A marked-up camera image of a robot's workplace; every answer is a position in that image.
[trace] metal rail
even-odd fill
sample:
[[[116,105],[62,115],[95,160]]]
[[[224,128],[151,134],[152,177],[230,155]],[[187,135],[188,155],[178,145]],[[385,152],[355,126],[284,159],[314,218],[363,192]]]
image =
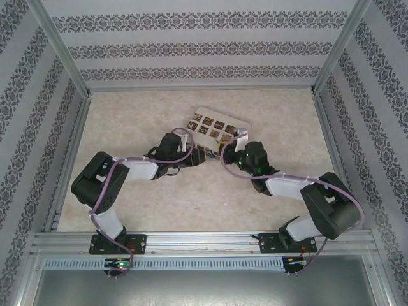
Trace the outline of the metal rail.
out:
[[[295,256],[293,253],[262,254],[259,241],[253,238],[262,231],[139,233],[147,235],[145,255],[135,257],[234,257],[234,256]],[[30,250],[32,258],[95,258],[89,254],[91,237],[95,233],[37,233]],[[323,238],[316,238],[317,248]],[[345,233],[329,240],[322,256],[378,254],[369,229]]]

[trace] enclosure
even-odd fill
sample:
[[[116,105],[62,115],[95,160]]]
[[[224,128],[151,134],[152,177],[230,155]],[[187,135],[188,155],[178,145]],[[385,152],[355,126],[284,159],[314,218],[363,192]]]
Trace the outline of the enclosure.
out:
[[[408,305],[406,0],[0,7],[0,305],[66,305],[74,293],[75,305],[297,305],[316,291],[307,305]],[[146,256],[132,293],[110,282],[103,257],[88,255],[95,227],[73,179],[100,150],[146,154],[199,107],[248,122],[282,171],[334,171],[364,229],[285,278],[249,239],[306,214],[304,203],[265,198],[209,160],[123,187],[115,209],[147,235]],[[177,268],[158,268],[168,263]]]

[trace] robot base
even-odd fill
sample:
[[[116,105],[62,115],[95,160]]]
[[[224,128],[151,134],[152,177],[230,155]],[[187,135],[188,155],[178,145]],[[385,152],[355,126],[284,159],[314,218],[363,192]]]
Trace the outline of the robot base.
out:
[[[285,245],[282,244],[279,239],[279,233],[260,233],[257,239],[259,239],[259,247],[262,254],[302,253],[302,246],[304,246],[309,253],[317,252],[314,237],[294,242],[289,247],[285,247]]]
[[[146,250],[146,235],[141,234],[125,234],[122,245],[132,251],[134,255],[144,255]],[[122,248],[118,248],[105,237],[100,234],[92,236],[91,245],[89,247],[90,255],[109,255],[109,254],[129,254]]]

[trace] pattern card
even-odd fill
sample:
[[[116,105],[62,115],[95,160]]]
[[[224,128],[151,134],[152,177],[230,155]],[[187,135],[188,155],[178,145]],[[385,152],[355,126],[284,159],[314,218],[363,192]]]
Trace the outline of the pattern card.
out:
[[[191,130],[195,146],[211,158],[219,159],[219,142],[232,139],[236,128],[251,128],[249,123],[225,116],[207,108],[200,107],[191,118],[187,129]]]

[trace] robotic arm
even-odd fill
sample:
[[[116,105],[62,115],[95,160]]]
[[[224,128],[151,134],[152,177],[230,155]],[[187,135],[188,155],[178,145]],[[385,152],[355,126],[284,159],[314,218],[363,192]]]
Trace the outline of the robotic arm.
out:
[[[236,164],[249,173],[259,193],[288,196],[306,204],[310,215],[296,217],[279,229],[279,240],[286,249],[309,237],[336,239],[360,220],[358,207],[344,194],[350,195],[350,191],[336,174],[328,172],[320,177],[299,180],[299,177],[286,175],[270,166],[262,143],[248,142],[246,130],[237,129],[234,136],[236,139],[231,144],[222,143],[219,147],[224,164]],[[343,193],[317,182],[341,189]]]
[[[102,245],[102,249],[113,253],[120,251],[120,247],[109,242],[101,235],[101,231],[119,244],[124,245],[126,241],[126,229],[112,206],[123,183],[176,175],[178,172],[168,173],[169,170],[180,171],[180,168],[198,166],[204,162],[205,153],[202,150],[191,148],[191,154],[188,155],[187,136],[166,133],[160,145],[149,150],[144,158],[121,159],[105,152],[98,152],[74,180],[71,192],[90,210],[92,221],[98,228],[98,244]],[[105,180],[117,161],[121,162],[114,168],[108,187],[96,207]]]

